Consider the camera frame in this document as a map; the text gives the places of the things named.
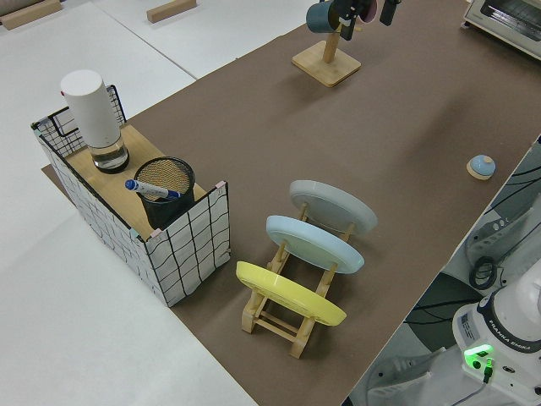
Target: brown table surface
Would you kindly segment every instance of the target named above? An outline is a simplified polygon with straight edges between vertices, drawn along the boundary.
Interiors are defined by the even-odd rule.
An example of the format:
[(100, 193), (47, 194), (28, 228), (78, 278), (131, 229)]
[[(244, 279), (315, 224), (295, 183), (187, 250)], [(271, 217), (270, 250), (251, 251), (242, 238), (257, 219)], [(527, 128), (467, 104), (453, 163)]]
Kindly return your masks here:
[[(339, 405), (538, 136), (540, 63), (462, 30), (466, 7), (408, 0), (391, 27), (366, 25), (339, 45), (363, 66), (336, 88), (291, 64), (325, 39), (302, 26), (129, 120), (203, 188), (230, 184), (233, 257), (172, 311), (259, 404)], [(487, 182), (466, 171), (478, 154), (497, 163)], [(346, 320), (316, 326), (300, 360), (241, 331), (249, 290), (235, 277), (236, 261), (274, 255), (265, 220), (297, 214), (295, 179), (344, 189), (380, 220), (351, 240), (364, 268), (331, 285)], [(291, 259), (284, 275), (315, 288), (320, 272)]]

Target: mesh pen holder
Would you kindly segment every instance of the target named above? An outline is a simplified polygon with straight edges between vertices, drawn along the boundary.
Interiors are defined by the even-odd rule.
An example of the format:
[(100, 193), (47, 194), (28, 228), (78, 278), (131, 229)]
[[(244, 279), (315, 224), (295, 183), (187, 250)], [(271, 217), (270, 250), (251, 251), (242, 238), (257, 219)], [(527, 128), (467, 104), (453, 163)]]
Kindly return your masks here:
[(181, 159), (170, 156), (151, 159), (137, 170), (134, 178), (182, 194), (178, 199), (168, 200), (137, 193), (153, 228), (166, 229), (194, 205), (194, 170)]

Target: blue marker cap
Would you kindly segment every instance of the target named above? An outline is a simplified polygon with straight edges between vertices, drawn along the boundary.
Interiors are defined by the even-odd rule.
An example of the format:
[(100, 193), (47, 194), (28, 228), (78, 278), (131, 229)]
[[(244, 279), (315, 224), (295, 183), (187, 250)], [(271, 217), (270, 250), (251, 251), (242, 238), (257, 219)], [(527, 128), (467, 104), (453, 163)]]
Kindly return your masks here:
[(124, 186), (126, 186), (127, 190), (134, 190), (137, 186), (137, 182), (135, 182), (133, 179), (128, 179)]

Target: wooden board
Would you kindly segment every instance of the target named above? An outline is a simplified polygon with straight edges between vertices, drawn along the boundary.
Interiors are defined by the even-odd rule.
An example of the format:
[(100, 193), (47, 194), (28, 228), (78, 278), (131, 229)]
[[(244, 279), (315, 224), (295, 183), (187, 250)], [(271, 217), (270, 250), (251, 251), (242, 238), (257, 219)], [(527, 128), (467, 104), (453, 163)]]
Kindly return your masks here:
[(331, 62), (325, 62), (323, 60), (325, 44), (325, 41), (320, 41), (305, 49), (295, 55), (292, 62), (323, 85), (332, 87), (357, 72), (361, 63), (339, 49), (336, 49), (335, 57)]
[(59, 0), (44, 0), (43, 2), (23, 8), (11, 14), (6, 14), (3, 17), (0, 17), (0, 22), (7, 30), (12, 30), (13, 28), (28, 24), (29, 22), (45, 17), (46, 15), (56, 13), (61, 9), (62, 5)]
[[(94, 166), (87, 148), (68, 156), (67, 161), (130, 227), (137, 231), (144, 240), (147, 240), (153, 228), (148, 223), (140, 198), (134, 192), (127, 190), (124, 183), (128, 179), (134, 178), (137, 169), (145, 162), (164, 156), (164, 154), (129, 124), (122, 128), (122, 136), (129, 151), (129, 163), (120, 173), (100, 172)], [(195, 184), (195, 200), (203, 197), (205, 193), (201, 187)]]
[(163, 19), (168, 19), (173, 15), (182, 13), (182, 11), (190, 10), (197, 6), (195, 0), (175, 0), (174, 2), (169, 2), (163, 4), (162, 6), (150, 9), (146, 12), (146, 18), (151, 23), (157, 23)]

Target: light blue plate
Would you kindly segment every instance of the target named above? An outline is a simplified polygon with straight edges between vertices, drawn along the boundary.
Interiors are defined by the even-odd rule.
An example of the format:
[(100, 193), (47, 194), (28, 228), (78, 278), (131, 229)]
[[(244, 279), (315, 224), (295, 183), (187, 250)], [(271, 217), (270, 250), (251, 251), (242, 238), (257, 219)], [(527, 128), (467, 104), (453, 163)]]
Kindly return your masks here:
[(296, 180), (289, 187), (293, 204), (301, 208), (308, 204), (310, 220), (331, 230), (345, 233), (355, 224), (352, 234), (365, 234), (378, 224), (372, 209), (355, 196), (341, 189), (314, 180)]
[(286, 251), (319, 268), (337, 273), (355, 273), (364, 258), (348, 243), (321, 228), (295, 218), (269, 216), (267, 234), (276, 244), (286, 243)]

